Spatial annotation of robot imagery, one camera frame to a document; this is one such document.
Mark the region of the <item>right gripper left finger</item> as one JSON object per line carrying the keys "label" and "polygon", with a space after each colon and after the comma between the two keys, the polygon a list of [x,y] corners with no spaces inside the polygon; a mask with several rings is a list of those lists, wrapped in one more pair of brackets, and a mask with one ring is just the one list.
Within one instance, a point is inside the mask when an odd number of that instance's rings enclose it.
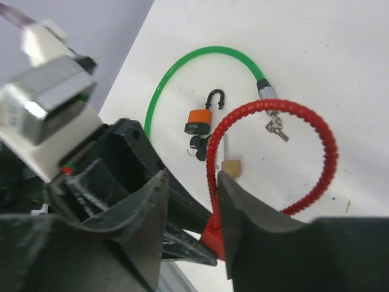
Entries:
{"label": "right gripper left finger", "polygon": [[1,216],[2,291],[156,291],[168,175],[83,224],[59,215]]}

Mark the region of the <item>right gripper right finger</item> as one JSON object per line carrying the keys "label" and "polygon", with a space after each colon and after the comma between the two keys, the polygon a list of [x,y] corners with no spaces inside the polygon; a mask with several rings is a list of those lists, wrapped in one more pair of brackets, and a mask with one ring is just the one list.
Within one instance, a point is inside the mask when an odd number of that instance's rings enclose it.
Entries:
{"label": "right gripper right finger", "polygon": [[387,291],[388,218],[304,223],[218,174],[227,275],[235,291]]}

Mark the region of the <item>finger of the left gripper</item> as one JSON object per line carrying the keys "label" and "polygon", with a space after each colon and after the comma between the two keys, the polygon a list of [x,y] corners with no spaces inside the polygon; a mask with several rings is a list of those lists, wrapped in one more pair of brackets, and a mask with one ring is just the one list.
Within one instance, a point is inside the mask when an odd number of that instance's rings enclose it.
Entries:
{"label": "finger of the left gripper", "polygon": [[181,229],[165,230],[162,261],[185,261],[208,266],[218,264],[215,252]]}
{"label": "finger of the left gripper", "polygon": [[140,190],[166,166],[136,120],[103,124],[60,161],[60,211],[80,222]]}

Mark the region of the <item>red cable seal tag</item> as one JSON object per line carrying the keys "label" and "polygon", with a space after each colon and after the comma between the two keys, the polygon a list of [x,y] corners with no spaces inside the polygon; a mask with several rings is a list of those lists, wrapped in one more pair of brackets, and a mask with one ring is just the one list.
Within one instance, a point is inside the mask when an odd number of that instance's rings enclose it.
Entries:
{"label": "red cable seal tag", "polygon": [[[273,133],[253,125],[266,110],[280,110],[291,135],[287,144]],[[205,160],[212,214],[200,241],[225,259],[219,211],[217,167],[223,137],[231,135],[233,155],[242,160],[242,177],[236,183],[276,213],[304,223],[318,218],[323,196],[332,183],[339,157],[328,124],[313,110],[289,100],[256,100],[233,109],[213,130]]]}

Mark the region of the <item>black-headed key pair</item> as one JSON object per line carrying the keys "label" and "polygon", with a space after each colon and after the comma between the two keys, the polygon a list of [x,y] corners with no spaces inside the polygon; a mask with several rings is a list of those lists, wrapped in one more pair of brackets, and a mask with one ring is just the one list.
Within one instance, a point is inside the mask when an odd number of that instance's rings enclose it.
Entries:
{"label": "black-headed key pair", "polygon": [[208,142],[211,135],[202,137],[199,135],[193,136],[190,139],[187,153],[191,157],[195,157],[198,161],[205,161],[207,157]]}

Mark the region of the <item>brass padlock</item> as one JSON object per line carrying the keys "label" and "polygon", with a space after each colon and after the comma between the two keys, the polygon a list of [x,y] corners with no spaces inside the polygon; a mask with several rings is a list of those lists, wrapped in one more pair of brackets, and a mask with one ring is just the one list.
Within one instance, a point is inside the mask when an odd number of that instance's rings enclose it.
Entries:
{"label": "brass padlock", "polygon": [[222,142],[222,161],[217,165],[216,171],[226,172],[233,179],[237,179],[241,176],[241,161],[238,159],[228,158],[228,142],[227,135],[225,134],[221,140]]}

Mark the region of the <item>orange black padlock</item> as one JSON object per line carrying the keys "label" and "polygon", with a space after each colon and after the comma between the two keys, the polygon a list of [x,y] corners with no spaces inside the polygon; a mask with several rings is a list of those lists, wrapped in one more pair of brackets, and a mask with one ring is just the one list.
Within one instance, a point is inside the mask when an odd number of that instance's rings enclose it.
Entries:
{"label": "orange black padlock", "polygon": [[204,109],[194,109],[189,112],[187,123],[184,127],[184,132],[190,135],[208,135],[212,125],[212,98],[214,95],[219,95],[218,109],[222,110],[225,105],[225,93],[221,89],[212,90],[205,102]]}

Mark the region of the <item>silver keys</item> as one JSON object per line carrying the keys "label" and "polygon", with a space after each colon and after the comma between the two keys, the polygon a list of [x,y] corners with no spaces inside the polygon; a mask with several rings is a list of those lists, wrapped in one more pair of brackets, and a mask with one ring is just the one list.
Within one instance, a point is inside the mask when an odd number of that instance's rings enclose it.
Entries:
{"label": "silver keys", "polygon": [[269,133],[276,134],[283,141],[288,142],[289,137],[283,131],[283,120],[278,116],[278,112],[271,111],[269,113],[270,121],[266,124],[265,129]]}

